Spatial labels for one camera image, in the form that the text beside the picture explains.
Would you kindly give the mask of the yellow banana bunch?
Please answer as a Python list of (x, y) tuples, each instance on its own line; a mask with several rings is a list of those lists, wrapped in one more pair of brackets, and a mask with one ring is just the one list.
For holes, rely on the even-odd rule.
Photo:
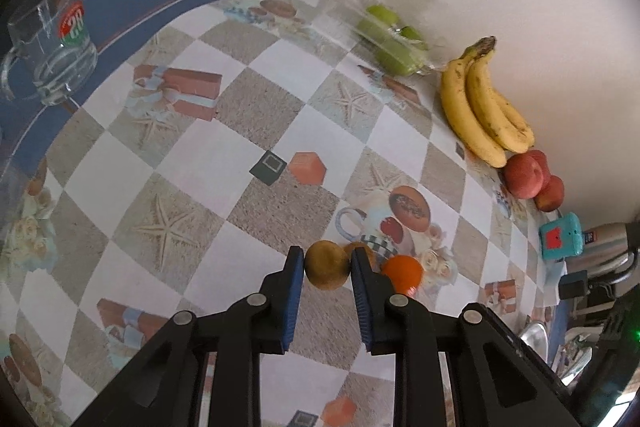
[(463, 144), (492, 168), (508, 155), (524, 154), (535, 144), (532, 127), (495, 87), (489, 63), (497, 38), (480, 38), (450, 61), (440, 75), (440, 104), (449, 127)]

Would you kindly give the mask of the bag of green fruit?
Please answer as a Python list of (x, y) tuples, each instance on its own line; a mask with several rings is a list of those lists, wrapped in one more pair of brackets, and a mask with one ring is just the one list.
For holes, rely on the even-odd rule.
[(345, 24), (391, 76), (426, 76), (445, 66), (444, 46), (419, 14), (395, 0), (340, 0)]

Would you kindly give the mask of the glass mug with logo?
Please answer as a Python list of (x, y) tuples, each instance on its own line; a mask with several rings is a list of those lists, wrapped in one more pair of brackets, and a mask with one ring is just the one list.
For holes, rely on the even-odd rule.
[(8, 31), (12, 48), (1, 61), (1, 92), (8, 101), (17, 99), (10, 85), (16, 61), (26, 64), (35, 97), (45, 106), (68, 100), (96, 68), (84, 0), (25, 0), (9, 17)]

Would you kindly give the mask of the teal plastic box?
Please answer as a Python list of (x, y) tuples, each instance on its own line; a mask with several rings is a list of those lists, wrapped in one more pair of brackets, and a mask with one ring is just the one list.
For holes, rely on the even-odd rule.
[(582, 226), (574, 212), (543, 225), (539, 238), (541, 257), (546, 261), (576, 257), (584, 250)]

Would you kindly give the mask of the red apple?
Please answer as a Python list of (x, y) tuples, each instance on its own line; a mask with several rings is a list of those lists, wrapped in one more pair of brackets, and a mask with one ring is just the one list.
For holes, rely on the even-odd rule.
[(518, 199), (534, 198), (544, 184), (544, 172), (529, 153), (512, 156), (502, 174), (506, 189)]
[(550, 176), (548, 184), (535, 196), (534, 201), (538, 210), (551, 212), (560, 208), (564, 202), (565, 186), (558, 176)]
[(541, 169), (541, 172), (542, 172), (541, 187), (545, 188), (549, 184), (549, 181), (551, 178), (551, 172), (548, 166), (547, 155), (542, 150), (535, 150), (534, 148), (529, 150), (528, 153), (531, 158), (534, 158), (537, 161), (537, 164)]

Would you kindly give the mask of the red apple front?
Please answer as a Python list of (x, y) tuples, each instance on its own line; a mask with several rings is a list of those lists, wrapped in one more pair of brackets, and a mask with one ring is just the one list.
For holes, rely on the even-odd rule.
[(502, 174), (506, 189), (518, 199), (534, 198), (544, 184), (544, 172), (529, 153), (512, 156)]

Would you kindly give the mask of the clear plastic fruit container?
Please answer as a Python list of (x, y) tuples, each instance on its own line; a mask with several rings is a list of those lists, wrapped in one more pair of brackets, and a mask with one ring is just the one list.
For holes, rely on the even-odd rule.
[(1, 247), (6, 243), (12, 222), (21, 214), (28, 176), (15, 162), (12, 144), (1, 130), (0, 225)]

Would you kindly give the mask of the red apple rear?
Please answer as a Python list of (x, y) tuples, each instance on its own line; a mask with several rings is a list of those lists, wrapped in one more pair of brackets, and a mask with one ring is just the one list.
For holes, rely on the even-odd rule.
[(551, 212), (560, 208), (564, 202), (565, 186), (558, 176), (550, 176), (548, 184), (535, 196), (534, 201), (538, 210)]

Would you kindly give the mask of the orange tangerine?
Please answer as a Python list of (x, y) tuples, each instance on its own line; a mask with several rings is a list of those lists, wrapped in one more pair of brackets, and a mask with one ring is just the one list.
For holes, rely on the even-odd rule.
[(421, 285), (424, 270), (415, 257), (397, 255), (382, 264), (381, 273), (390, 279), (396, 294), (413, 297)]

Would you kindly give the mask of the red apple middle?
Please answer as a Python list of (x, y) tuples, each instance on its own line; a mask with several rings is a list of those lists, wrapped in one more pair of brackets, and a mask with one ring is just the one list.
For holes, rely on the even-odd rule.
[(537, 164), (541, 169), (541, 172), (542, 172), (541, 187), (545, 188), (549, 184), (549, 181), (551, 178), (551, 172), (548, 166), (547, 155), (542, 150), (535, 150), (534, 148), (529, 150), (528, 153), (531, 158), (534, 158), (537, 161)]

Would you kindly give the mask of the silver metal tray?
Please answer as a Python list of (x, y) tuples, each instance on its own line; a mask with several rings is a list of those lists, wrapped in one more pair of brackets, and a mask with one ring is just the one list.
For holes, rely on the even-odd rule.
[(518, 334), (518, 338), (537, 353), (542, 361), (548, 361), (549, 336), (544, 323), (541, 321), (529, 321)]

